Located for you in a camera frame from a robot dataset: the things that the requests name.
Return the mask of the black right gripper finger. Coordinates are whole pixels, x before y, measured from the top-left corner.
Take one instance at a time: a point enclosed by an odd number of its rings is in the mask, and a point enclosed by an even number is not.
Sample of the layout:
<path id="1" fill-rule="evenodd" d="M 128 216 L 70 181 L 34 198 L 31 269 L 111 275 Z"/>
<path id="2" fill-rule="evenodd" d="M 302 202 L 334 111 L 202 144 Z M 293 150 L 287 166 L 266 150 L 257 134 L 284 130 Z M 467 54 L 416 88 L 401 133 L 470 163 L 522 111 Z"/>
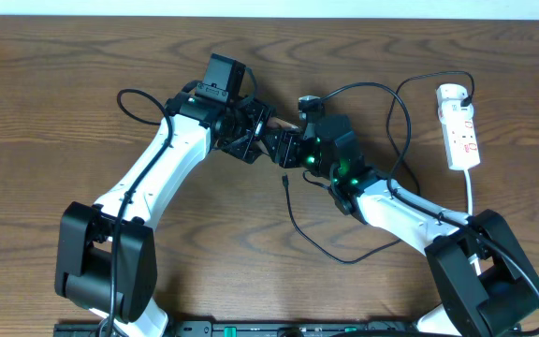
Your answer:
<path id="1" fill-rule="evenodd" d="M 291 129 L 266 129 L 260 140 L 263 143 L 278 143 L 282 141 L 286 135 L 292 133 L 293 131 Z"/>
<path id="2" fill-rule="evenodd" d="M 270 159 L 277 165 L 285 165 L 287 163 L 288 145 L 278 139 L 265 139 L 262 141 L 269 154 Z"/>

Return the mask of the bronze Galaxy smartphone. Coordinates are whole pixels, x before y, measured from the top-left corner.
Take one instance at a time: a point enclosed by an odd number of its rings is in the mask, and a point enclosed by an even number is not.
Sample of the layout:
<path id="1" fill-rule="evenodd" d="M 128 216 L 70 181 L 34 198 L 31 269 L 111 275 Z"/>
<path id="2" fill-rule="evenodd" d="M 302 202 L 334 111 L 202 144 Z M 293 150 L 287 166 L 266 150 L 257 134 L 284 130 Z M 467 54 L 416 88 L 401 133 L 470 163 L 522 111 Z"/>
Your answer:
<path id="1" fill-rule="evenodd" d="M 282 130 L 299 130 L 297 125 L 293 125 L 285 120 L 277 117 L 270 117 L 267 121 L 267 128 L 269 129 L 282 129 Z"/>

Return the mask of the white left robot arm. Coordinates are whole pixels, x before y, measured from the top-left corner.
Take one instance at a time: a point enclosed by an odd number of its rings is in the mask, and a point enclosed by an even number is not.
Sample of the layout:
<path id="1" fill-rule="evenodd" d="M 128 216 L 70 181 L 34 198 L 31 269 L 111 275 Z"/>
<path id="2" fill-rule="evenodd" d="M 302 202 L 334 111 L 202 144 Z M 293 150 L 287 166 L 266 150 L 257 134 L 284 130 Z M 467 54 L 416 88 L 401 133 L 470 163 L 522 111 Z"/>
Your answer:
<path id="1" fill-rule="evenodd" d="M 154 301 L 154 232 L 189 172 L 213 150 L 254 161 L 273 109 L 240 95 L 243 63 L 212 54 L 205 76 L 166 103 L 137 162 L 93 204 L 72 202 L 59 230 L 54 290 L 101 317 L 98 336 L 161 336 L 169 316 Z"/>

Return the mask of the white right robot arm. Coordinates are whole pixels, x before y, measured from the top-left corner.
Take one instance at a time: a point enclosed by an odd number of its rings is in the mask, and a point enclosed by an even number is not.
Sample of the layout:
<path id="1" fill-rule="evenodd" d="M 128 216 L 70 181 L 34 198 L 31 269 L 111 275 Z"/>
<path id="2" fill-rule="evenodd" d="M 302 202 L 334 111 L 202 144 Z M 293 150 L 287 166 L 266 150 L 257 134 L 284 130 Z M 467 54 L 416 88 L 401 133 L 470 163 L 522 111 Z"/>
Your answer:
<path id="1" fill-rule="evenodd" d="M 539 311 L 539 276 L 506 221 L 492 210 L 451 211 L 405 190 L 366 164 L 347 117 L 323 117 L 303 129 L 260 123 L 253 135 L 274 163 L 327 179 L 342 213 L 425 256 L 442 302 L 415 322 L 417 334 L 519 336 L 518 323 Z"/>

